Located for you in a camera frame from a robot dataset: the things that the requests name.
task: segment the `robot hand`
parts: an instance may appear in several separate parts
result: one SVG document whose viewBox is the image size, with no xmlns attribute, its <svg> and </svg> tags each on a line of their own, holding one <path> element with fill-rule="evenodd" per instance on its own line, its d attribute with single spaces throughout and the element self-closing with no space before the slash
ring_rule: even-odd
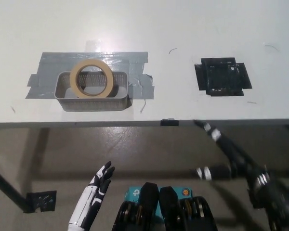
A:
<svg viewBox="0 0 289 231">
<path fill-rule="evenodd" d="M 102 166 L 84 189 L 69 221 L 68 231 L 90 230 L 115 170 L 115 167 L 110 166 L 111 161 Z"/>
</svg>

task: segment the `black tape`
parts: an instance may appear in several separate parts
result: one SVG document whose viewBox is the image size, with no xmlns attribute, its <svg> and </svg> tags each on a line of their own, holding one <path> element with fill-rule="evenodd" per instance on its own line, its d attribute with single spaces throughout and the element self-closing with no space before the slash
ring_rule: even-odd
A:
<svg viewBox="0 0 289 231">
<path fill-rule="evenodd" d="M 205 58 L 195 65 L 199 90 L 210 96 L 243 96 L 242 89 L 251 89 L 244 63 L 235 58 Z"/>
<path fill-rule="evenodd" d="M 160 121 L 161 126 L 179 126 L 179 121 L 175 119 L 162 119 Z"/>
</svg>

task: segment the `gray duct tape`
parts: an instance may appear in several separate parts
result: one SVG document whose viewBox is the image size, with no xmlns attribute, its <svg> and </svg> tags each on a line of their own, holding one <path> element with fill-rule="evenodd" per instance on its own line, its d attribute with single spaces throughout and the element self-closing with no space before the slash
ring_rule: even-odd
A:
<svg viewBox="0 0 289 231">
<path fill-rule="evenodd" d="M 113 71 L 127 73 L 131 99 L 154 98 L 153 79 L 143 74 L 145 63 L 148 62 L 147 52 L 44 52 L 37 73 L 32 74 L 28 81 L 28 87 L 31 88 L 26 99 L 54 99 L 59 74 L 71 71 L 73 66 L 83 59 L 99 59 L 106 62 Z"/>
</svg>

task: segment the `black metal bar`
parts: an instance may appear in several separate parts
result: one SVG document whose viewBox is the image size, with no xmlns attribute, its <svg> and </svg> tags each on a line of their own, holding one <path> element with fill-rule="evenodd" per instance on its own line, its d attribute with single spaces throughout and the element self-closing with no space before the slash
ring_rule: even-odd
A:
<svg viewBox="0 0 289 231">
<path fill-rule="evenodd" d="M 26 200 L 3 176 L 0 175 L 0 190 L 7 195 L 24 213 L 33 213 L 32 204 Z"/>
</svg>

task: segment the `wire scrap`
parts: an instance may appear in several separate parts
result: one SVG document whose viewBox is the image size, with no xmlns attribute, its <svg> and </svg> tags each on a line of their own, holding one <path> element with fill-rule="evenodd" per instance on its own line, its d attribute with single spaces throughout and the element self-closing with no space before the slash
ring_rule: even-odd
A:
<svg viewBox="0 0 289 231">
<path fill-rule="evenodd" d="M 144 107 L 146 106 L 146 100 L 144 100 L 144 105 L 143 105 L 143 107 L 142 107 L 142 109 L 140 110 L 140 113 L 142 113 L 143 112 L 143 110 L 144 110 Z"/>
<path fill-rule="evenodd" d="M 173 49 L 171 49 L 170 51 L 169 51 L 169 53 L 168 54 L 170 54 L 170 52 L 172 52 L 173 50 L 176 50 L 177 48 L 173 48 Z"/>
</svg>

